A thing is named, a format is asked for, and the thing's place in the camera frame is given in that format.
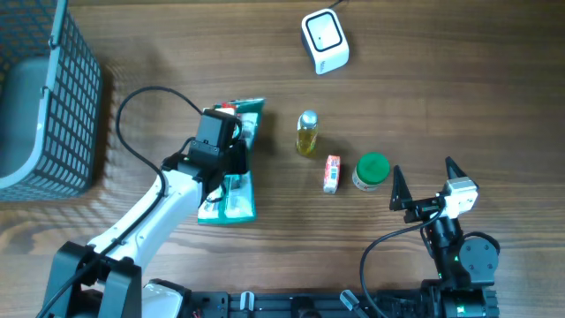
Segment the cable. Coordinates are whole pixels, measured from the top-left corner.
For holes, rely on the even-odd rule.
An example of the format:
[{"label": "cable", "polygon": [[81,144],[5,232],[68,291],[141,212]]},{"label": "cable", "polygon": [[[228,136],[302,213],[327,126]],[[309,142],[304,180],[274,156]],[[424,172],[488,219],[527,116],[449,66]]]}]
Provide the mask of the cable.
[{"label": "cable", "polygon": [[371,304],[371,306],[377,311],[377,313],[379,313],[382,316],[382,318],[388,318],[388,317],[380,310],[380,308],[377,306],[377,304],[375,304],[375,302],[371,298],[371,295],[369,294],[369,291],[367,290],[367,286],[365,284],[364,268],[365,268],[365,260],[367,258],[367,255],[380,242],[385,241],[385,240],[390,239],[390,238],[393,238],[395,236],[407,233],[409,231],[415,231],[415,230],[425,228],[426,226],[430,225],[431,223],[434,223],[435,221],[437,221],[440,218],[440,216],[441,216],[441,212],[437,212],[434,217],[432,217],[428,221],[425,221],[422,224],[414,225],[414,226],[411,226],[409,228],[405,228],[405,229],[402,229],[402,230],[399,230],[399,231],[394,231],[394,232],[391,232],[387,235],[381,236],[379,239],[377,239],[373,243],[371,243],[371,245],[368,246],[367,249],[363,252],[363,256],[361,257],[361,264],[359,266],[359,276],[361,277],[361,287],[363,288],[363,293],[365,294],[367,301],[369,301],[369,304]]},{"label": "cable", "polygon": [[190,137],[189,139],[187,139],[185,141],[185,143],[183,144],[183,146],[177,151],[178,154],[182,154],[183,151],[185,151],[186,146],[188,146],[189,143],[191,143],[191,141],[194,140],[194,137]]},{"label": "cable", "polygon": [[344,0],[337,0],[337,1],[335,1],[334,4],[332,4],[332,5],[330,5],[330,6],[328,7],[328,9],[334,8],[336,5],[342,3],[343,1],[344,1]]},{"label": "cable", "polygon": [[[71,287],[72,285],[76,284],[79,282],[79,280],[94,266],[98,263],[99,260],[102,259],[102,257],[104,257],[106,254],[108,254],[111,250],[113,250],[116,246],[118,246],[118,244],[120,244],[150,213],[151,211],[153,211],[153,209],[157,206],[157,204],[159,204],[159,201],[161,200],[162,197],[165,196],[165,176],[162,174],[162,172],[159,170],[159,168],[157,168],[154,164],[152,164],[150,161],[148,161],[143,155],[140,155],[137,151],[133,150],[133,148],[128,145],[127,142],[125,142],[124,137],[122,137],[122,133],[120,131],[120,119],[122,117],[122,110],[124,110],[125,105],[136,95],[141,94],[143,92],[146,91],[151,91],[151,90],[158,90],[158,91],[164,91],[164,92],[168,92],[168,93],[172,93],[180,98],[182,98],[185,102],[187,102],[188,104],[190,104],[198,113],[199,115],[202,115],[202,110],[200,110],[198,107],[196,107],[196,105],[194,105],[194,103],[192,103],[188,98],[186,98],[184,95],[178,93],[176,90],[172,89],[172,88],[167,88],[167,87],[158,87],[158,86],[151,86],[151,87],[143,87],[140,88],[138,90],[136,90],[135,92],[129,94],[127,97],[125,97],[125,99],[122,101],[122,103],[120,104],[120,107],[117,109],[117,114],[116,114],[116,135],[117,138],[120,140],[120,142],[122,143],[122,145],[136,158],[140,159],[144,164],[146,164],[149,168],[151,168],[159,177],[159,179],[161,180],[161,189],[159,190],[159,193],[157,194],[157,197],[155,198],[155,200],[153,201],[153,203],[151,203],[151,205],[147,208],[147,210],[145,210],[145,212],[143,212],[143,214],[141,216],[139,216],[137,218],[137,220],[135,220],[127,229],[125,229],[124,232],[122,232],[122,234],[120,234],[117,238],[115,238],[106,248],[104,248],[98,255],[96,255],[96,257],[94,257],[89,263],[87,263],[82,269],[79,269],[71,278],[69,278],[64,284],[63,286],[61,286],[61,288],[59,288],[59,290],[55,293],[55,295],[53,295],[53,297],[51,297],[51,299],[45,304],[45,306],[43,306],[43,308],[41,309],[41,311],[35,316],[35,318],[42,318],[52,307],[53,305],[55,305],[55,303],[57,302],[57,300],[59,298],[61,298],[61,296],[63,296],[63,294],[69,289],[69,287]],[[190,142],[190,138],[185,142],[185,144],[187,145],[188,142]]]}]

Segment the white smart speaker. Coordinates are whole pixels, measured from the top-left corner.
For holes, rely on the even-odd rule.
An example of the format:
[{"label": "white smart speaker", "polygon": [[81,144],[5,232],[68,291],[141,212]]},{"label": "white smart speaker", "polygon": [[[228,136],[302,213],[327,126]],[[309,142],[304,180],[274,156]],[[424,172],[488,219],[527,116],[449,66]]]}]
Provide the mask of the white smart speaker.
[{"label": "white smart speaker", "polygon": [[342,26],[331,9],[308,14],[302,19],[302,43],[318,74],[344,66],[350,58]]}]

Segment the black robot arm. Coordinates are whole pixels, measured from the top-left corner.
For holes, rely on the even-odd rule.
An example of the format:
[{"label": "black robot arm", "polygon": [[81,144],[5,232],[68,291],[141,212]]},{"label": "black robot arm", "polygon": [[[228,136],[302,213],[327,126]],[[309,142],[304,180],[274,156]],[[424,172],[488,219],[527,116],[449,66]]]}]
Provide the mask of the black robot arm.
[{"label": "black robot arm", "polygon": [[433,198],[414,201],[399,166],[394,170],[391,210],[405,210],[406,223],[425,222],[442,215],[421,230],[439,279],[425,280],[419,290],[378,291],[379,307],[393,317],[498,317],[494,285],[499,243],[482,232],[463,235],[458,216],[471,210],[478,185],[446,158],[448,181]]}]

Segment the wooden table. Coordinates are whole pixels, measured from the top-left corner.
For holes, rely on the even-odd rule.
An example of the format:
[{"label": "wooden table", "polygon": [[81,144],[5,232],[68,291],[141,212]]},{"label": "wooden table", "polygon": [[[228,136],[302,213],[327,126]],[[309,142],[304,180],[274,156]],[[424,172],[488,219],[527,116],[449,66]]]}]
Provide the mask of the wooden table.
[{"label": "wooden table", "polygon": [[[385,154],[402,166],[413,197],[425,198],[441,189],[451,155],[481,185],[463,229],[502,245],[495,276],[502,315],[562,316],[565,6],[353,0],[336,9],[350,61],[317,76],[299,25],[323,5],[72,7],[104,70],[98,178],[78,199],[0,205],[0,315],[34,315],[56,250],[108,228],[153,182],[154,173],[119,144],[114,113],[134,89],[163,85],[201,108],[267,98],[253,158],[259,218],[205,227],[190,217],[144,282],[159,277],[195,291],[359,290],[362,251],[406,225],[403,213],[388,210],[391,178],[374,193],[351,183],[358,158]],[[320,114],[314,159],[295,151],[296,122],[308,109]],[[198,122],[174,96],[148,93],[128,105],[123,131],[159,163]],[[328,154],[344,163],[336,195],[321,191]],[[416,288],[436,277],[417,233],[372,252],[366,275],[371,289]]]}]

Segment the gray plastic basket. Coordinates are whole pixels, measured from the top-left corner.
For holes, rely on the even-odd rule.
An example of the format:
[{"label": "gray plastic basket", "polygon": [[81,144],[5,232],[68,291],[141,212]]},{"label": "gray plastic basket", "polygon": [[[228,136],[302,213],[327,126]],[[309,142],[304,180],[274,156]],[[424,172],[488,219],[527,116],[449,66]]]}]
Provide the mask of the gray plastic basket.
[{"label": "gray plastic basket", "polygon": [[66,0],[0,1],[0,201],[86,191],[101,91]]}]

